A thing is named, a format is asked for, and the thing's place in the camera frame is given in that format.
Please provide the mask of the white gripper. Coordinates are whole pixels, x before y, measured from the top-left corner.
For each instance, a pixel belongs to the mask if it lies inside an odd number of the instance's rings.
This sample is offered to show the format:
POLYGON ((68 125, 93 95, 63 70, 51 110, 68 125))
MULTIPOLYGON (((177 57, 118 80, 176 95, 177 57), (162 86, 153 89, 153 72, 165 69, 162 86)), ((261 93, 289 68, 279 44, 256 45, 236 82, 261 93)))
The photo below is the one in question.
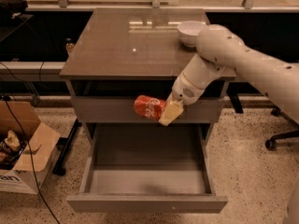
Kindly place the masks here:
POLYGON ((183 74, 180 74, 173 84, 172 94, 166 100, 159 123, 168 126, 182 114, 183 105, 194 104, 204 91, 195 87, 183 74))

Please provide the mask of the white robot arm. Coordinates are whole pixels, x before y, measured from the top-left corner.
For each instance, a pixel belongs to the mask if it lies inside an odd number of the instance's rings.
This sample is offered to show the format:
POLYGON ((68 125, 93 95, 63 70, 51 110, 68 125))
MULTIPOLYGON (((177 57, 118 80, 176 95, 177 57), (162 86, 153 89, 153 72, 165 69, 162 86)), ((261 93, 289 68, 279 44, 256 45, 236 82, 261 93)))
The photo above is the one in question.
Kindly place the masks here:
POLYGON ((197 54, 176 79, 159 122, 170 124, 185 105, 192 105, 226 69, 243 80, 299 123, 299 66, 251 49, 226 27, 206 25, 195 38, 197 54))

